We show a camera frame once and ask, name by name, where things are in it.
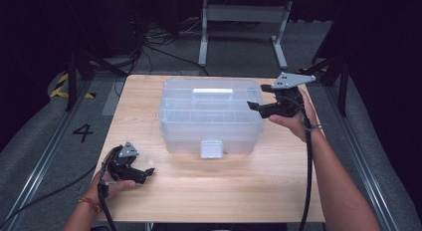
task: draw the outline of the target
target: red bracelet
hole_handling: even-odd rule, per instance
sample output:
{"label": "red bracelet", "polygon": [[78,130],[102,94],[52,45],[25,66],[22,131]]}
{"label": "red bracelet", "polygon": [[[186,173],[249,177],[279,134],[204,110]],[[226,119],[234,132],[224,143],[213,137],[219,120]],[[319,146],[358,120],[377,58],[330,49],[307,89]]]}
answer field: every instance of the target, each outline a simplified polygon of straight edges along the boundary
{"label": "red bracelet", "polygon": [[78,200],[80,203],[81,202],[87,202],[90,204],[90,206],[94,209],[94,211],[96,213],[100,212],[102,209],[100,208],[99,205],[95,204],[90,198],[86,198],[86,197],[80,197]]}

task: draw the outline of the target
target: wooden tabletop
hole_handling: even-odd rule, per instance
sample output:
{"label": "wooden tabletop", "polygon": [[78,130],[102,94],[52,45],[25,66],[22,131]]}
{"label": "wooden tabletop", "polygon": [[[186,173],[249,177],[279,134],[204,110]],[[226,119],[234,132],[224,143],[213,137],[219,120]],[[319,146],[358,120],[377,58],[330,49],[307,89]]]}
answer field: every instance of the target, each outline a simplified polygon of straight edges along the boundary
{"label": "wooden tabletop", "polygon": [[[97,170],[112,148],[130,141],[140,152],[132,167],[155,171],[144,184],[107,201],[113,220],[300,222],[307,186],[306,145],[266,119],[250,154],[202,159],[199,153],[169,153],[160,135],[158,111],[162,85],[170,78],[131,75],[124,84]],[[263,99],[265,104],[275,101],[267,93]],[[99,220],[106,218],[100,215]],[[315,174],[308,221],[324,221]]]}

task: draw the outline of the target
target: plastic storage box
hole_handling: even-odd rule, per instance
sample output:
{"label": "plastic storage box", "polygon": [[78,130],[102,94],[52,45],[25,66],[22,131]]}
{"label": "plastic storage box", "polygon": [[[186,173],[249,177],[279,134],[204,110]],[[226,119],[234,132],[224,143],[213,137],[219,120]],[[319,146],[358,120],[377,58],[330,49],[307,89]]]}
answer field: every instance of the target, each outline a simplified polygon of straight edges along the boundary
{"label": "plastic storage box", "polygon": [[260,114],[247,101],[262,104],[253,80],[169,79],[162,88],[160,130],[169,152],[250,153],[263,130]]}

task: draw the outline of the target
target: yellow and black striped tape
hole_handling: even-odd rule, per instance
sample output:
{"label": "yellow and black striped tape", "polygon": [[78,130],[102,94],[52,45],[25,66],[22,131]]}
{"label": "yellow and black striped tape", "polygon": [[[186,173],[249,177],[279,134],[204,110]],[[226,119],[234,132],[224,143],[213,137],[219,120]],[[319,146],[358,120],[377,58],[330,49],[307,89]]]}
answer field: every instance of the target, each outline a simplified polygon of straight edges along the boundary
{"label": "yellow and black striped tape", "polygon": [[[54,87],[52,93],[50,94],[50,98],[52,98],[52,97],[68,98],[69,97],[69,93],[61,92],[62,86],[67,79],[68,79],[68,72],[65,71],[62,74],[62,76],[60,77],[56,86]],[[96,97],[96,94],[94,94],[94,93],[86,93],[85,94],[86,99],[94,99],[95,97]]]}

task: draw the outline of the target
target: person's right arm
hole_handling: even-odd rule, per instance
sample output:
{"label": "person's right arm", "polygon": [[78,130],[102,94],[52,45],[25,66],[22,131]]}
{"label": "person's right arm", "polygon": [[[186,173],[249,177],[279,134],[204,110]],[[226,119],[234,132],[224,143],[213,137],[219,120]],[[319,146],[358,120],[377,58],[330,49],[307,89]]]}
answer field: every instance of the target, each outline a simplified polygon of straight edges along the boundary
{"label": "person's right arm", "polygon": [[[304,97],[307,116],[317,124],[317,116],[308,96]],[[289,128],[305,141],[302,114],[294,117],[271,115],[270,121]],[[380,230],[377,219],[352,178],[319,129],[312,131],[316,180],[325,222],[330,230]]]}

